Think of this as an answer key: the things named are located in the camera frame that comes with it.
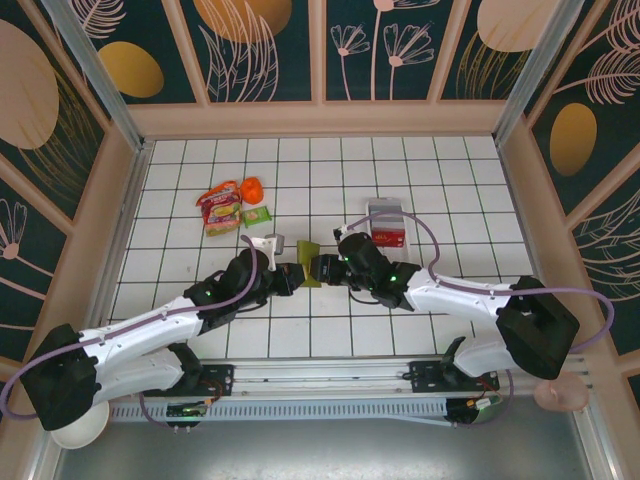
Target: white grid floor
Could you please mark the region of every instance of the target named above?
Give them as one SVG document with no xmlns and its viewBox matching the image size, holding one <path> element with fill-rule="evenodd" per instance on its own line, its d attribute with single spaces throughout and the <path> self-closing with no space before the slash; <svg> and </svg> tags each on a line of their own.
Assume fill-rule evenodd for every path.
<svg viewBox="0 0 640 480">
<path fill-rule="evenodd" d="M 257 176 L 273 222 L 219 237 L 203 235 L 198 197 L 227 180 Z M 491 137 L 358 137 L 157 142 L 136 213 L 111 320 L 158 307 L 203 280 L 244 248 L 241 234 L 285 236 L 336 252 L 332 230 L 360 218 L 370 197 L 400 198 L 442 243 L 436 271 L 512 282 L 532 273 Z M 433 246 L 410 228 L 411 255 L 426 264 Z M 356 293 L 366 299 L 364 293 Z M 475 335 L 465 319 L 411 314 L 351 301 L 344 287 L 299 289 L 190 342 L 201 358 L 292 358 L 443 353 Z"/>
</svg>

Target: red box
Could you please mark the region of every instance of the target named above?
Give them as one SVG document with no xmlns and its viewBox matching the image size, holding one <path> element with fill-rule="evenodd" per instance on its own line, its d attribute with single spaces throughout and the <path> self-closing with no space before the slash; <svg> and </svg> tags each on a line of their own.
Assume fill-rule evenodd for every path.
<svg viewBox="0 0 640 480">
<path fill-rule="evenodd" d="M 373 230 L 371 238 L 376 247 L 404 247 L 404 230 Z"/>
</svg>

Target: small box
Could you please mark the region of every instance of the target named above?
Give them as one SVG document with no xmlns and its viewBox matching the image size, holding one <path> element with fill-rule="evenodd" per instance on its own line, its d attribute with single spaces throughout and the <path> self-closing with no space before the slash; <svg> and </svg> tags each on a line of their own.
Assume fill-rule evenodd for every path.
<svg viewBox="0 0 640 480">
<path fill-rule="evenodd" d="M 397 198 L 372 198 L 369 214 L 402 212 Z M 400 215 L 376 217 L 371 220 L 371 238 L 377 247 L 403 248 L 405 244 L 404 217 Z"/>
</svg>

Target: snack bag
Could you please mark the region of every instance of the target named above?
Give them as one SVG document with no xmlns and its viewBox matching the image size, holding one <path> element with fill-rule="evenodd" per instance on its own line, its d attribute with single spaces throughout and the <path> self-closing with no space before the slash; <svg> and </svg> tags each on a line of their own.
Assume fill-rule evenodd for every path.
<svg viewBox="0 0 640 480">
<path fill-rule="evenodd" d="M 231 232 L 242 222 L 242 200 L 236 182 L 225 182 L 202 195 L 200 207 L 207 237 Z"/>
</svg>

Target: orange toy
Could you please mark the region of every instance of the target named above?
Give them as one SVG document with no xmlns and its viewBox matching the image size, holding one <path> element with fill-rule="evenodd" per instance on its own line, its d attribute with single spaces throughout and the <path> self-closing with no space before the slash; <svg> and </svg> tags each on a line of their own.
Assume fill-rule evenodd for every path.
<svg viewBox="0 0 640 480">
<path fill-rule="evenodd" d="M 240 193 L 242 194 L 242 200 L 251 205 L 260 203 L 264 198 L 262 184 L 256 177 L 245 178 L 240 186 Z"/>
</svg>

